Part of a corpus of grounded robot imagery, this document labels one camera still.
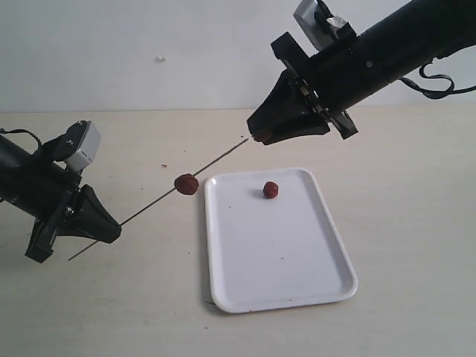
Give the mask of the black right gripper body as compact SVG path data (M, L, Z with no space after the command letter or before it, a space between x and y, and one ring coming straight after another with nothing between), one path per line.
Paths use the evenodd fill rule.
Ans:
M317 85L312 82L310 57L288 32L271 44L275 57L281 61L290 75L290 83L301 98L308 113L318 114L334 126L343 139L358 133L356 125L346 112L331 113L318 93Z

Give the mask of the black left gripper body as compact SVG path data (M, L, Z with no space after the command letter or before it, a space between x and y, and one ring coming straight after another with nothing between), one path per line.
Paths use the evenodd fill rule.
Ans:
M81 237L73 226L77 218L77 200L81 178L71 181L41 180L31 198L35 222L25 256L37 263L45 262L54 252L57 236Z

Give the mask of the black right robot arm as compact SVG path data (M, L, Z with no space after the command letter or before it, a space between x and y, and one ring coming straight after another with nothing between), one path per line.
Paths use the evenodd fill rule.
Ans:
M285 68L247 121L265 145L331 128L349 138L357 133L351 106L395 81L414 88L410 72L475 44L473 1L410 1L364 33L323 1L302 1L294 18L316 52L307 55L289 33L273 41Z

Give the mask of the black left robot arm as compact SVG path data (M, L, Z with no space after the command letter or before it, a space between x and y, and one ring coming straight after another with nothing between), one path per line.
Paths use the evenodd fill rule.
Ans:
M39 148L30 154L1 136L1 199L34 217L25 256L43 263L57 237L112 243L122 227L81 176L64 170Z

